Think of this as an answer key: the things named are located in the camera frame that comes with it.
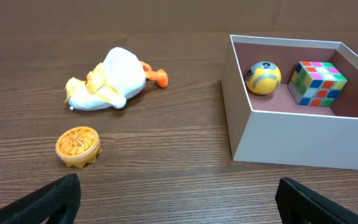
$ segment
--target orange foot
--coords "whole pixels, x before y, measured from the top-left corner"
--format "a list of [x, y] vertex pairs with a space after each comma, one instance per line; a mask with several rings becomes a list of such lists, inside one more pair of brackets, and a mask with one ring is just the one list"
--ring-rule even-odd
[[145, 73], [148, 80], [155, 80], [160, 87], [165, 88], [168, 86], [168, 75], [164, 70], [159, 69], [156, 72], [149, 71]]
[[150, 72], [150, 71], [152, 71], [152, 67], [151, 67], [149, 64], [144, 63], [144, 62], [140, 62], [140, 63], [142, 64], [143, 71], [145, 71], [145, 72]]

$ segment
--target blue square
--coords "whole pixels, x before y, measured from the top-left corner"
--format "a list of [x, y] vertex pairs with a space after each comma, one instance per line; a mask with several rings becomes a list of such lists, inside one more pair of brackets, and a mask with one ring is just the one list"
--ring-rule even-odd
[[310, 98], [302, 98], [302, 100], [299, 102], [299, 105], [308, 105], [310, 102]]
[[311, 82], [310, 84], [310, 87], [319, 88], [322, 83], [323, 83], [322, 80], [313, 80], [313, 82]]
[[298, 74], [301, 73], [301, 69], [302, 69], [302, 65], [301, 65], [301, 63], [298, 63], [298, 66], [296, 68], [296, 72], [298, 72]]
[[328, 95], [327, 98], [335, 98], [339, 95], [339, 90], [331, 90]]

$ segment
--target black object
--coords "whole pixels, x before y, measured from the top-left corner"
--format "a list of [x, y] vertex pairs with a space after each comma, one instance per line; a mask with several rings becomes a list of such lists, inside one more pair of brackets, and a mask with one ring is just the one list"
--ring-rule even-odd
[[71, 224], [80, 207], [80, 180], [68, 174], [0, 209], [3, 224]]
[[276, 193], [283, 224], [358, 224], [358, 215], [295, 180], [280, 179]]

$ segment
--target cube sticker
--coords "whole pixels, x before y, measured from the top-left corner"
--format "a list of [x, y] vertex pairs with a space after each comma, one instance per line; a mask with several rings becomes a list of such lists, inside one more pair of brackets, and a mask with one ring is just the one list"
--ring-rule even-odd
[[288, 89], [298, 105], [331, 106], [346, 83], [332, 63], [299, 62]]

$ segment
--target orange square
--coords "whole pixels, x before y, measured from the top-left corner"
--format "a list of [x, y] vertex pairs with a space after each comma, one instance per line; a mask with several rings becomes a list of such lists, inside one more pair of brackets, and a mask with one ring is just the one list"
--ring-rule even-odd
[[327, 90], [320, 90], [320, 91], [317, 93], [316, 97], [326, 97], [327, 92], [328, 92]]
[[311, 66], [310, 62], [301, 62], [303, 66]]
[[311, 103], [310, 106], [318, 106], [321, 103], [321, 99], [314, 99]]
[[317, 72], [316, 69], [313, 67], [306, 67], [306, 70], [309, 72]]
[[334, 84], [334, 81], [325, 81], [322, 88], [330, 88]]

